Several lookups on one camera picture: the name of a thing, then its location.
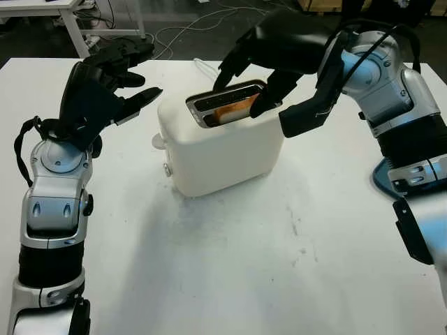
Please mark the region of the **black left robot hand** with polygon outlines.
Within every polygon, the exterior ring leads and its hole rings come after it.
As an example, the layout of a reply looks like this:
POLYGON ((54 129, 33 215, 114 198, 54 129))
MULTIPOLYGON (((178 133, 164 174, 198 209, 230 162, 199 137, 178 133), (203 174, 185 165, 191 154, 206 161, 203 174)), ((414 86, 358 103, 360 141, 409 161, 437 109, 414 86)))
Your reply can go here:
POLYGON ((68 102, 72 96, 90 80, 112 93, 117 89, 141 87, 145 78, 129 69, 151 59, 154 49, 154 44, 146 40, 118 40, 77 62, 64 89, 59 119, 68 114, 68 102))

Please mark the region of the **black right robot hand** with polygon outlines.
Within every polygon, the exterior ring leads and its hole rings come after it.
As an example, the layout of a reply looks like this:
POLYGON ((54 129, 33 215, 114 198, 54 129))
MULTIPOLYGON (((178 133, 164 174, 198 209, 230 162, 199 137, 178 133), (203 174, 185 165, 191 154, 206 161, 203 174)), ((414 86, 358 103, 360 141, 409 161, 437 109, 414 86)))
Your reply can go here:
POLYGON ((318 71, 332 30, 314 17, 287 10, 266 15, 240 36, 219 65, 213 90, 221 91, 251 64, 272 69, 250 109, 258 117, 276 107, 303 76, 318 71))

